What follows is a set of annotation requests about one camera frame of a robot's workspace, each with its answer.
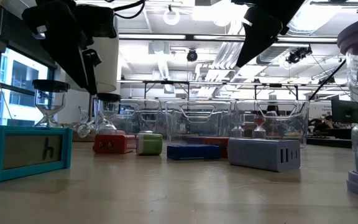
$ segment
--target white robot part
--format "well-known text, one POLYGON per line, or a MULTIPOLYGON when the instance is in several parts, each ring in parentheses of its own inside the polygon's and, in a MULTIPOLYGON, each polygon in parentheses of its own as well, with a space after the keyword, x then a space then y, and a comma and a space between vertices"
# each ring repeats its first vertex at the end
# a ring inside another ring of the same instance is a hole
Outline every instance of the white robot part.
MULTIPOLYGON (((98 93, 109 93, 115 91, 117 84, 117 65, 119 55, 119 39, 94 37, 94 44, 90 46, 94 49, 102 63, 94 68, 94 76, 96 80, 96 88, 98 93)), ((66 76, 66 82, 70 84, 70 88, 78 91, 86 91, 80 88, 70 76, 66 76)))

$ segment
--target window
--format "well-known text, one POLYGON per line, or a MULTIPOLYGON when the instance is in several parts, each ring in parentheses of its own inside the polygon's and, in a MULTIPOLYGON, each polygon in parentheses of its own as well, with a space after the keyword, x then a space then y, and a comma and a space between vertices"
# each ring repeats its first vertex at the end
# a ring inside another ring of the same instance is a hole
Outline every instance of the window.
POLYGON ((9 104, 35 107, 34 96, 11 91, 9 96, 9 104))
POLYGON ((19 120, 19 119, 8 119, 7 125, 11 126, 34 126, 35 121, 26 121, 26 120, 19 120))
POLYGON ((6 84, 2 90, 7 102, 6 106, 0 90, 0 124, 33 126, 42 119, 42 113, 34 106, 32 81, 47 79, 48 67, 11 49, 1 55, 0 64, 0 82, 6 84))
POLYGON ((7 58, 5 55, 1 56, 1 68, 0 68, 0 82, 5 83, 7 68, 7 58))
POLYGON ((34 91, 32 81, 38 79, 39 71, 20 62, 13 61, 12 86, 34 91))

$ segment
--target hourglass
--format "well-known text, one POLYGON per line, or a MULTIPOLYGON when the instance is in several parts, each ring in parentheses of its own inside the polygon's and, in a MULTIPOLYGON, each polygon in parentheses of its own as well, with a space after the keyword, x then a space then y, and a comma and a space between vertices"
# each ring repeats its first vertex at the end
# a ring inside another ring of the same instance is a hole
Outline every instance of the hourglass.
POLYGON ((98 93, 94 100, 96 134, 112 135, 117 128, 112 120, 118 114, 121 96, 112 93, 98 93))
POLYGON ((53 116, 65 107, 65 95, 70 85, 55 80, 34 80, 32 85, 35 89, 34 104, 44 115, 34 126, 61 128, 53 116))
POLYGON ((264 116, 258 111, 258 115, 254 118, 256 128, 252 132, 252 138, 266 138, 266 130, 262 127, 265 122, 264 116))

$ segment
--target metal rack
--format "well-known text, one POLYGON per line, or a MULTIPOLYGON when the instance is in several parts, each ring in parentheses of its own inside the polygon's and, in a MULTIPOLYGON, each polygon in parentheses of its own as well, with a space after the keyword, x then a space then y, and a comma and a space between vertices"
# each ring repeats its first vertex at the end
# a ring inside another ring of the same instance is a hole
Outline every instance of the metal rack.
MULTIPOLYGON (((147 92, 151 90, 156 84, 161 85, 179 85, 186 93, 187 100, 190 100, 190 86, 191 85, 207 85, 207 86, 222 86, 222 85, 240 85, 241 89, 253 89, 255 94, 255 100, 257 100, 258 93, 269 87, 270 89, 282 89, 286 88, 296 99, 299 99, 299 90, 313 90, 310 88, 318 88, 318 84, 289 84, 289 83, 234 83, 234 82, 189 82, 189 81, 168 81, 168 80, 118 80, 118 83, 143 83, 144 84, 144 98, 147 98, 147 92)), ((326 88, 347 88, 347 85, 325 85, 326 88)))

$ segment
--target black cable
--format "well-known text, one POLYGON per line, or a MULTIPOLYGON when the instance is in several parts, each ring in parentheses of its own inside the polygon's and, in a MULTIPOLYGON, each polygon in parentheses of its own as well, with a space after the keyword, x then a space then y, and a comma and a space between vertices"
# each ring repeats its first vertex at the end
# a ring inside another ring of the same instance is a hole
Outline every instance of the black cable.
POLYGON ((326 79, 322 82, 322 84, 320 84, 320 86, 317 88, 317 90, 309 97, 309 101, 312 100, 312 99, 316 96, 317 92, 320 91, 320 89, 328 82, 328 80, 329 80, 330 78, 332 78, 332 77, 342 68, 342 66, 343 66, 345 63, 346 63, 346 59, 343 60, 343 62, 338 66, 338 68, 336 68, 335 71, 332 72, 332 74, 330 74, 330 76, 328 76, 328 78, 326 78, 326 79))
MULTIPOLYGON (((318 64, 318 66, 320 66, 320 68, 322 69, 322 71, 328 75, 327 71, 323 68, 323 66, 321 66, 321 64, 316 60, 316 58, 314 57, 314 55, 311 55, 313 57, 313 59, 316 61, 316 63, 318 64)), ((340 85, 338 85, 336 82, 335 82, 335 85, 337 85, 350 99, 352 99, 353 101, 355 101, 352 96, 350 94, 347 93, 347 91, 345 91, 344 89, 342 89, 342 87, 340 85)))
POLYGON ((116 13, 116 16, 118 16, 120 18, 123 18, 123 19, 133 19, 133 18, 137 17, 138 15, 140 15, 142 13, 142 11, 143 11, 143 9, 144 9, 144 7, 146 5, 146 0, 140 0, 140 1, 137 1, 137 2, 132 3, 132 4, 128 4, 126 6, 120 6, 120 7, 114 8, 114 10, 117 12, 117 11, 121 11, 121 10, 125 10, 125 9, 129 9, 129 8, 132 8, 132 7, 139 6, 140 4, 142 4, 142 7, 133 16, 122 16, 122 15, 120 15, 118 13, 116 13))

